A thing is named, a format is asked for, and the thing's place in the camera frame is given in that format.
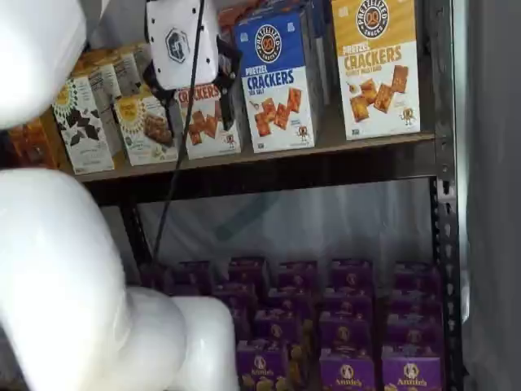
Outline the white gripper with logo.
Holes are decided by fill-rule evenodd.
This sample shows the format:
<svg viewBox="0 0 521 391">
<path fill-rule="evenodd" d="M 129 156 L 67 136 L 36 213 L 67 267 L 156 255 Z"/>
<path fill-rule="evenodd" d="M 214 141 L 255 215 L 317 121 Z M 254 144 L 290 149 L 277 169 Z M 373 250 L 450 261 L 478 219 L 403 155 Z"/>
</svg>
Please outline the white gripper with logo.
<svg viewBox="0 0 521 391">
<path fill-rule="evenodd" d="M 143 72 L 151 95 L 164 109 L 163 130 L 146 129 L 157 143 L 175 143 L 172 121 L 174 90 L 191 83 L 203 85 L 215 80 L 224 130 L 234 123 L 230 92 L 239 75 L 243 53 L 219 35 L 217 10 L 212 1 L 149 1 L 146 4 L 147 36 L 152 64 Z"/>
</svg>

